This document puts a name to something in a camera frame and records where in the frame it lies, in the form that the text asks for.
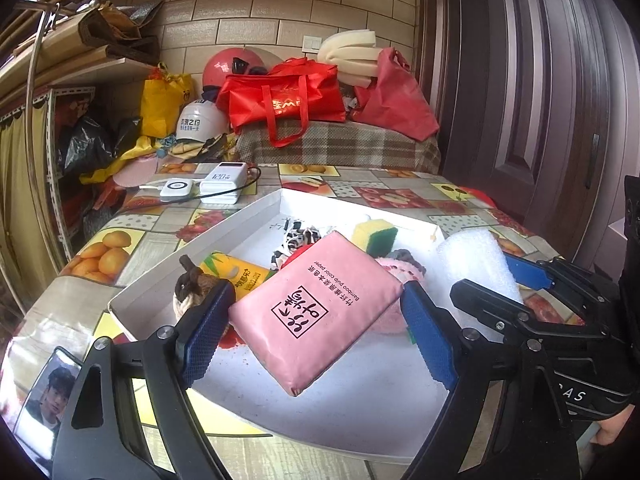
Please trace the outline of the person right hand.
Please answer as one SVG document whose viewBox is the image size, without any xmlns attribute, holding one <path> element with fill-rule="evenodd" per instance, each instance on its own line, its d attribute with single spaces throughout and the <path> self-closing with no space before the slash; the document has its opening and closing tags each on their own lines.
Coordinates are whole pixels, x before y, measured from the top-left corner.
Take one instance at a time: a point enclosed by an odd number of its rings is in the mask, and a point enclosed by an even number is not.
<svg viewBox="0 0 640 480">
<path fill-rule="evenodd" d="M 628 405 L 617 415 L 601 420 L 599 429 L 590 439 L 595 445 L 609 446 L 619 444 L 639 443 L 639 408 Z"/>
</svg>

